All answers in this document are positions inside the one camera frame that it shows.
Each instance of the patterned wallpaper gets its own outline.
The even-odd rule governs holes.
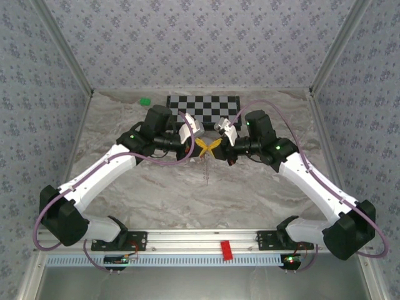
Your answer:
[[[373,1],[318,96],[347,190],[374,203],[377,223],[391,241],[381,262],[395,299],[400,299],[399,33],[399,1]]]
[[[0,299],[14,299],[39,192],[59,184],[86,97],[28,0],[0,4]]]
[[[309,86],[354,0],[46,0],[92,88]]]

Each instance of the red object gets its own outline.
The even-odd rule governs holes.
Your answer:
[[[222,255],[224,256],[224,261],[229,261],[233,259],[231,245],[229,241],[221,242],[221,248],[222,248]]]

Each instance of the green object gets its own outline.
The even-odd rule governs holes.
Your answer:
[[[149,106],[151,103],[151,99],[150,98],[140,98],[139,103],[140,103],[140,105],[143,105],[143,106]]]

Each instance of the aluminum frame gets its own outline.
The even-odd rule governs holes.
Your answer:
[[[257,231],[265,229],[136,229],[147,231],[146,254],[220,254],[221,241],[230,241],[232,253],[235,254],[288,254],[292,251],[259,251],[256,241]],[[57,239],[47,230],[40,230],[39,242],[52,246]],[[52,254],[82,254],[83,242],[70,247],[60,246],[50,254],[34,251],[29,266],[20,285],[17,300],[35,300],[40,282],[46,267],[46,261]],[[125,252],[92,252],[89,254],[123,254]],[[320,253],[329,253],[326,247],[319,247]],[[378,262],[359,256],[364,278],[372,300],[390,300],[384,285]]]

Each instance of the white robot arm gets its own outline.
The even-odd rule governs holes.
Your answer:
[[[148,157],[156,149],[161,149],[176,152],[178,160],[185,157],[191,146],[191,133],[187,124],[181,126],[179,132],[166,132],[171,114],[166,107],[153,106],[144,122],[123,133],[117,139],[117,143],[82,174],[62,184],[58,189],[47,186],[41,191],[41,211],[57,195],[65,193],[64,197],[48,209],[41,220],[62,244],[70,246],[81,239],[98,239],[111,243],[118,239],[121,230],[126,230],[113,217],[90,216],[84,214],[84,211],[106,186],[143,160],[135,157],[136,154]],[[186,114],[185,118],[195,138],[204,133],[201,123],[189,114]],[[201,140],[195,140],[191,157],[205,151],[203,144]]]
[[[358,213],[335,198],[330,190],[375,221],[375,208],[367,200],[359,202],[335,186],[309,161],[305,166],[299,149],[289,139],[279,138],[264,111],[253,111],[245,117],[249,136],[238,137],[235,127],[227,119],[215,125],[222,138],[214,141],[209,151],[217,159],[233,165],[240,155],[258,155],[262,163],[297,185],[322,211],[325,221],[305,220],[292,216],[277,227],[283,244],[307,242],[324,244],[336,257],[346,260],[375,235],[375,230]]]

